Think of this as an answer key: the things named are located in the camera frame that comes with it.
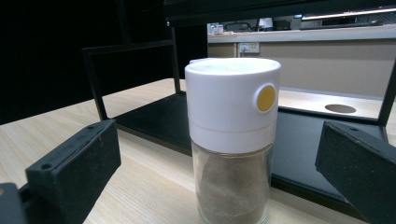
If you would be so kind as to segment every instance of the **electrical outlet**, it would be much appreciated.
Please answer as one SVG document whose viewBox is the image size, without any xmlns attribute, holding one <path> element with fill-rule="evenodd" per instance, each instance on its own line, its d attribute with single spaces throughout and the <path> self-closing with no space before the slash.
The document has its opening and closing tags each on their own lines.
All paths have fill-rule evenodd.
<svg viewBox="0 0 396 224">
<path fill-rule="evenodd" d="M 239 43 L 240 53 L 260 53 L 260 43 Z"/>
</svg>

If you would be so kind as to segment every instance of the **dark background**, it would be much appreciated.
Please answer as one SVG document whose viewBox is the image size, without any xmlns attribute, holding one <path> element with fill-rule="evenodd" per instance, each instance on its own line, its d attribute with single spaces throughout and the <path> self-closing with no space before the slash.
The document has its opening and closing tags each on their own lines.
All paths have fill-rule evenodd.
<svg viewBox="0 0 396 224">
<path fill-rule="evenodd" d="M 92 99 L 81 49 L 170 38 L 163 1 L 116 0 L 0 3 L 0 124 Z M 190 59 L 207 57 L 205 26 L 176 28 L 180 77 Z M 172 77 L 168 47 L 92 57 L 103 94 Z"/>
</svg>

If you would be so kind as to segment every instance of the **white counter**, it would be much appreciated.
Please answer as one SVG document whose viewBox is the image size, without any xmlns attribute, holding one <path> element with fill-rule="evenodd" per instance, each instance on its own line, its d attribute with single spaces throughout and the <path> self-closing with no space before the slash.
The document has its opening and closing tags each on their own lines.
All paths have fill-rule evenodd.
<svg viewBox="0 0 396 224">
<path fill-rule="evenodd" d="M 274 32 L 209 35 L 208 43 L 287 42 L 396 38 L 396 24 L 324 30 L 291 30 Z"/>
</svg>

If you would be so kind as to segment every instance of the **yellow button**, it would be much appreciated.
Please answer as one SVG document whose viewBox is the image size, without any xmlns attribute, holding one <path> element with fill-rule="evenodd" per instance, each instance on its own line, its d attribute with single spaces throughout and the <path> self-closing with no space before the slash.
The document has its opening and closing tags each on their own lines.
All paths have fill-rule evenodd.
<svg viewBox="0 0 396 224">
<path fill-rule="evenodd" d="M 257 96 L 257 107 L 260 111 L 267 111 L 271 109 L 275 102 L 276 91 L 273 86 L 266 86 L 262 88 L 259 95 Z"/>
</svg>

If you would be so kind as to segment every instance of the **spice grinder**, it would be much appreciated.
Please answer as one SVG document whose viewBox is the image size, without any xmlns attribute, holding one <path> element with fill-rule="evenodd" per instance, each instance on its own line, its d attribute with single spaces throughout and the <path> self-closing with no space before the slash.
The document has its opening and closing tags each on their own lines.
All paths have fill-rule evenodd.
<svg viewBox="0 0 396 224">
<path fill-rule="evenodd" d="M 263 223 L 280 63 L 198 60 L 185 68 L 198 210 L 205 223 Z"/>
</svg>

